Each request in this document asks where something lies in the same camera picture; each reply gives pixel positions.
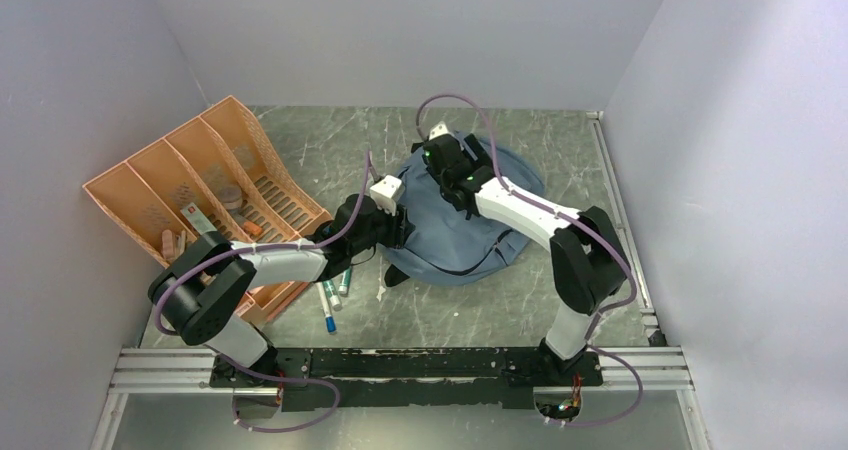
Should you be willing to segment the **blue backpack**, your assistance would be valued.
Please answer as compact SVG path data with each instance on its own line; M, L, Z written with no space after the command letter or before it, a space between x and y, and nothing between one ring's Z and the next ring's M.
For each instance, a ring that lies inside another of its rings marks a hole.
M414 229L403 248L381 249L389 262L383 275L387 287L409 279L429 285L467 285L508 267L530 243L506 224L466 218L443 200L420 149L395 176L405 187L400 204Z

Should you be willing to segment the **green white glue stick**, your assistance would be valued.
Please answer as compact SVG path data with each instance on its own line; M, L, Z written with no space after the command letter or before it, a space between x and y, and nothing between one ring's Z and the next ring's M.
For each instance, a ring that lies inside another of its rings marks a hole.
M325 280L322 282L322 287L330 307L334 311L341 310L343 308L343 304L335 283L332 280Z

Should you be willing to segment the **blue capped whiteboard marker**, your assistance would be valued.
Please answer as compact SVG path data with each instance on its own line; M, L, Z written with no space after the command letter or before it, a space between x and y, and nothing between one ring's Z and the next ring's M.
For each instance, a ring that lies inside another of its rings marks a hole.
M329 334L334 334L336 332L336 324L332 314L332 308L329 302L329 298L326 292L326 281L317 284L316 287L319 289L319 298L324 315L326 330Z

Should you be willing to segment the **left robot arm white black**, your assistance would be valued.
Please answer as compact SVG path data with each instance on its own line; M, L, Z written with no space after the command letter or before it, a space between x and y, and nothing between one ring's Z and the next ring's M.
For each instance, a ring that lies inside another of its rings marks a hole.
M207 232L153 280L148 296L185 344L225 355L242 378L261 386L275 376L277 351L237 315L243 296L278 283L330 280L362 252L402 248L414 229L404 206L387 212L371 197L353 194L333 219L296 241L254 246Z

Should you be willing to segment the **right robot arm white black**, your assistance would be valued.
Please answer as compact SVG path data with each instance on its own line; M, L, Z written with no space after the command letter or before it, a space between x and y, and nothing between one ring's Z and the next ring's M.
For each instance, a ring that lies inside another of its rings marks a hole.
M559 308L541 342L539 368L548 382L565 383L601 314L615 306L614 296L633 275L609 214L545 199L538 173L488 138L434 129L411 155L410 168L446 207L479 228L510 230L548 252Z

